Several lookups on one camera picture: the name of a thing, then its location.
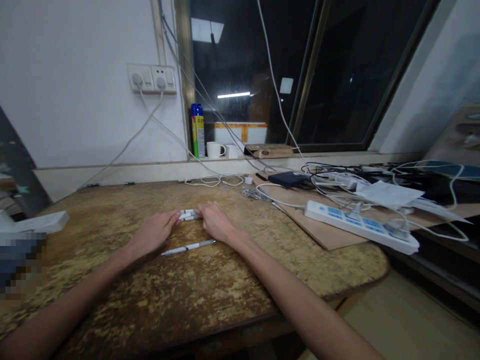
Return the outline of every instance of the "power strip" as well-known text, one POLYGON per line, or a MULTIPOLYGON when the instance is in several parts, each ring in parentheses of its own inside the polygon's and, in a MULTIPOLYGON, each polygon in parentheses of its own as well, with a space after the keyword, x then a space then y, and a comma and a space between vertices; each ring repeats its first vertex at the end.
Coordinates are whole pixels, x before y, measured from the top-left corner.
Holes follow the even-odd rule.
POLYGON ((66 211, 60 211, 15 222, 5 211, 0 210, 0 233, 56 233, 65 227, 69 219, 66 211))
POLYGON ((393 237, 385 225, 378 221, 361 216, 356 220, 348 217, 346 211, 319 202, 311 200, 307 202, 304 215, 307 218, 332 225, 407 255, 416 253, 420 247, 419 242, 412 235, 408 237, 408 240, 393 237))

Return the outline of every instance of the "insecticide spray can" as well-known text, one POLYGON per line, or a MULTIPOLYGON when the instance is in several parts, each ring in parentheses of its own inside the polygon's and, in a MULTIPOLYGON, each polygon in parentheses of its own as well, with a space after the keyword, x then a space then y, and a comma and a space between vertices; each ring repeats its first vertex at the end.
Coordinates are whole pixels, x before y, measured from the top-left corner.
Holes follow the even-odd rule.
POLYGON ((193 154, 196 158, 205 157, 204 108, 202 104, 191 105, 191 133, 193 154))

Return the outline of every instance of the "mug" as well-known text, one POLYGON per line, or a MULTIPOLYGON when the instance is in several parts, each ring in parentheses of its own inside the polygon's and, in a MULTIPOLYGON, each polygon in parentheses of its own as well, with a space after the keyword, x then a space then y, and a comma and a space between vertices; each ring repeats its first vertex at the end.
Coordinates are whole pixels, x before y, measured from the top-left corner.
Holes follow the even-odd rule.
POLYGON ((210 159, 218 159, 225 155, 225 146, 216 141, 208 141, 206 143, 206 155, 210 159))

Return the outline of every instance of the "forearm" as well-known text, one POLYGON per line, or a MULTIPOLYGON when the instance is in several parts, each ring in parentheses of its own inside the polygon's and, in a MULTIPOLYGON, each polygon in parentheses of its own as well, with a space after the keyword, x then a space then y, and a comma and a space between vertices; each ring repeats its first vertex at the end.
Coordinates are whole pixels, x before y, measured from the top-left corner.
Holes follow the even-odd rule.
POLYGON ((233 235, 228 243, 251 266, 283 315, 319 359, 380 358, 326 302, 246 233, 233 235))
POLYGON ((0 342, 1 359, 48 359, 131 262, 120 249, 0 342))

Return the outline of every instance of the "worn table surface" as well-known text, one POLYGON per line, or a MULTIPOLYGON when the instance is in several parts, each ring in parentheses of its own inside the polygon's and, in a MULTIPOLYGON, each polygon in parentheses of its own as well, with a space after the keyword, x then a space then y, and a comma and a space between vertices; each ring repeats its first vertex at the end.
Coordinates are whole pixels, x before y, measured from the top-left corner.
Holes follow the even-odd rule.
MULTIPOLYGON (((46 281, 0 317, 0 334, 58 298, 125 244, 149 215, 217 201, 270 255, 326 300, 380 281, 389 264, 373 243, 322 249, 270 203, 243 197, 241 186, 215 188, 152 182, 82 189, 41 215, 67 211, 66 227, 48 236, 46 281)), ((181 223, 162 249, 210 239, 200 220, 181 223)), ((223 243, 149 256, 113 285, 57 357, 120 359, 166 349, 238 327, 279 310, 241 257, 223 243)))

